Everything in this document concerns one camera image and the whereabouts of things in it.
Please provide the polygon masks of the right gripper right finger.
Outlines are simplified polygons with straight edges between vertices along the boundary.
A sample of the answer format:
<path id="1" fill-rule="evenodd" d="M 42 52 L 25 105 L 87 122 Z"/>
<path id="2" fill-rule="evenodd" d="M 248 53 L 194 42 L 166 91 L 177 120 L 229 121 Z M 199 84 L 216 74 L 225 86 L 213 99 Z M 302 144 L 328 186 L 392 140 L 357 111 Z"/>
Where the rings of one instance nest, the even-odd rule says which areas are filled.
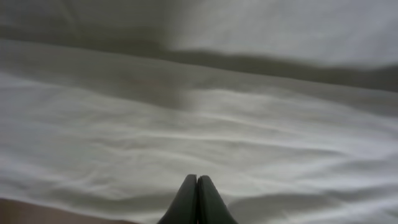
<path id="1" fill-rule="evenodd" d="M 238 224 L 230 214 L 221 195 L 209 176 L 197 182 L 197 218 L 199 224 Z"/>

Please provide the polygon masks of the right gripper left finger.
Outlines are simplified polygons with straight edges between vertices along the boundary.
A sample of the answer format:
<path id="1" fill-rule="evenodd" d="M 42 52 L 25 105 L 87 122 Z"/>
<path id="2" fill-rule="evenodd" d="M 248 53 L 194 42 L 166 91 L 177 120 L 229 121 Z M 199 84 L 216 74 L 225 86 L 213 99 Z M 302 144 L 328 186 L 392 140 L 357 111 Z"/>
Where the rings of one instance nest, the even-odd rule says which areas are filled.
<path id="1" fill-rule="evenodd" d="M 184 179 L 175 198 L 158 224 L 197 223 L 197 176 L 189 174 Z"/>

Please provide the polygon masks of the white t-shirt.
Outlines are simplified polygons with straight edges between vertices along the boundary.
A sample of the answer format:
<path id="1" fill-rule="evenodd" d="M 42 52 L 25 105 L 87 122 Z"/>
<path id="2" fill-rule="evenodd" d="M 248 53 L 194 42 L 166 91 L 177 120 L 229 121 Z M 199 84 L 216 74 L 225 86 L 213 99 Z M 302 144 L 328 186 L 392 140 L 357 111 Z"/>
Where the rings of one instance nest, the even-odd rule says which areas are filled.
<path id="1" fill-rule="evenodd" d="M 2 1 L 1 200 L 156 223 L 397 222 L 396 1 Z"/>

